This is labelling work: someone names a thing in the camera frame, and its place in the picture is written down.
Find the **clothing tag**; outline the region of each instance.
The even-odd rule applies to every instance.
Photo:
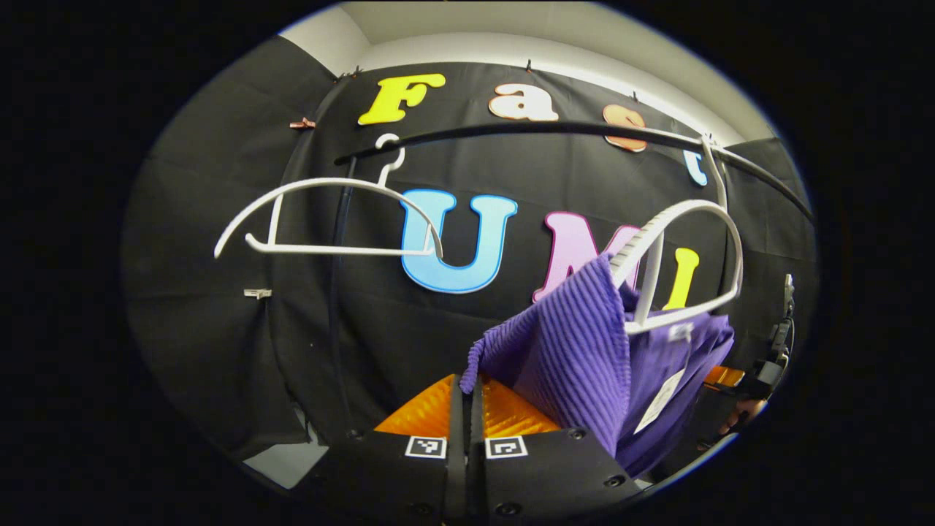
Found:
[[[695,324],[692,322],[673,325],[669,328],[669,341],[688,340],[690,342],[692,339],[692,330],[694,329]]]
[[[685,369],[673,374],[669,377],[669,380],[666,380],[666,382],[662,384],[659,392],[656,393],[655,398],[653,398],[653,403],[649,404],[649,409],[646,410],[646,414],[643,415],[639,426],[633,431],[633,434],[642,431],[643,428],[653,423],[653,420],[656,420],[659,414],[662,413],[662,410],[675,393],[675,388],[679,385],[679,380],[682,379],[683,374],[685,374]]]
[[[243,295],[248,298],[256,298],[259,300],[261,298],[269,298],[273,295],[273,291],[268,288],[245,288],[243,289]]]

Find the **blue letter u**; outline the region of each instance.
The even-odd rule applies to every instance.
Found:
[[[454,208],[457,199],[440,190],[409,190],[403,194],[425,211],[438,228],[444,228],[445,214]],[[403,226],[403,250],[423,250],[425,231],[428,225],[421,214],[406,209],[406,224]],[[474,261],[465,267],[452,267],[434,254],[429,256],[402,256],[403,269],[417,284],[436,292],[466,294],[480,290],[494,281],[500,270],[503,257],[503,240],[506,237],[507,219],[516,214],[516,201],[500,196],[476,196],[470,208],[481,217],[477,233],[477,252]]]

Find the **metal clip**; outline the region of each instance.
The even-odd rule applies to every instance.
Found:
[[[243,295],[248,298],[256,298],[259,301],[262,298],[269,298],[273,295],[273,291],[268,288],[245,288],[243,289]]]
[[[783,307],[786,316],[792,316],[793,308],[796,306],[796,302],[792,299],[792,293],[795,291],[796,288],[792,286],[792,274],[786,274],[783,294]]]
[[[313,123],[309,119],[306,119],[305,117],[302,117],[301,123],[289,123],[289,127],[293,129],[301,130],[301,129],[306,129],[306,128],[313,128],[315,127],[315,123]]]

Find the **black pole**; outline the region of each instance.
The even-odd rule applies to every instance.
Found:
[[[394,152],[400,148],[425,144],[448,139],[465,139],[469,137],[481,137],[485,135],[509,135],[519,133],[563,133],[577,135],[596,135],[609,137],[626,137],[628,139],[645,140],[662,146],[670,146],[689,152],[704,153],[700,142],[695,139],[650,128],[638,128],[634,126],[617,126],[612,124],[594,124],[577,122],[518,122],[518,123],[497,123],[497,124],[478,124],[474,126],[465,126],[450,130],[424,133],[412,137],[402,138],[387,142],[382,148],[371,147],[360,152],[350,153],[335,159],[335,165],[344,165],[351,162],[353,158],[365,158],[377,155],[378,153]],[[802,212],[803,215],[814,224],[814,215],[812,211],[802,202],[798,196],[789,189],[782,181],[776,179],[771,173],[759,165],[744,159],[736,153],[729,152],[723,148],[712,146],[714,157],[721,159],[727,164],[740,168],[741,170],[753,175],[760,181],[768,184],[786,199],[792,202]]]
[[[348,167],[347,178],[353,178],[354,169],[357,166],[357,158],[351,158],[351,165]],[[348,208],[351,203],[351,192],[353,188],[345,186],[341,190],[341,199],[338,203],[338,214],[335,218],[335,231],[332,236],[332,244],[340,246],[344,242],[344,230],[347,225]],[[331,256],[331,286],[328,295],[328,336],[331,341],[331,360],[335,368],[335,378],[338,380],[338,391],[341,397],[341,404],[344,406],[345,425],[350,436],[358,436],[359,433],[354,428],[353,416],[351,414],[351,403],[348,401],[347,387],[344,383],[344,371],[341,367],[340,353],[340,323],[338,322],[338,271],[341,266],[341,255]]]

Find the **ribbed knit fabric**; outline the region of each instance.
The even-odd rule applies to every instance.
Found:
[[[563,428],[593,432],[630,474],[627,466],[645,471],[668,452],[677,439],[671,431],[690,414],[707,372],[726,357],[733,329],[726,316],[700,314],[684,322],[694,327],[690,341],[669,342],[666,327],[627,337],[624,322],[633,319],[639,296],[628,285],[614,288],[610,258],[596,257],[487,330],[468,353],[460,387],[469,393],[478,372],[489,374]],[[634,434],[662,384],[686,361],[672,399]]]
[[[471,348],[461,390],[479,369],[563,427],[585,426],[614,454],[630,399],[624,305],[610,259],[597,257]]]

